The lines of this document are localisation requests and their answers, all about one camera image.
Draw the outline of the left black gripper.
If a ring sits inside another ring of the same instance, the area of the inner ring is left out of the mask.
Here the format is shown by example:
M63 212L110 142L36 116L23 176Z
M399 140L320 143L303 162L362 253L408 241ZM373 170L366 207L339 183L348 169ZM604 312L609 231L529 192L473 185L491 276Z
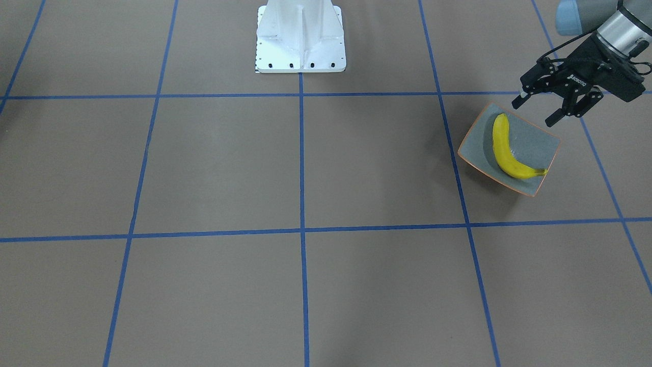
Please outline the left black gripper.
M569 86L572 73L590 86ZM594 86L631 102L644 93L643 81L644 77L627 58L608 48L594 32L566 60L548 57L536 60L535 65L520 77L522 88L512 106L519 109L533 95L545 92L562 97L561 107L545 119L546 126L552 127L564 117L582 118L600 102L604 94Z

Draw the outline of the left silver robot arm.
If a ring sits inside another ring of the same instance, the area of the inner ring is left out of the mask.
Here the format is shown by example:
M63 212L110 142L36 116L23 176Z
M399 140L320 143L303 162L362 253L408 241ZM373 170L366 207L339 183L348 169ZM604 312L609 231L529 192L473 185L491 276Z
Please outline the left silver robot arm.
M582 118L604 91L624 102L644 93L646 73L635 58L650 47L650 1L561 1L556 29L581 44L564 58L554 57L557 48L540 56L520 77L513 108L533 95L554 93L562 105L545 120L552 127L566 116Z

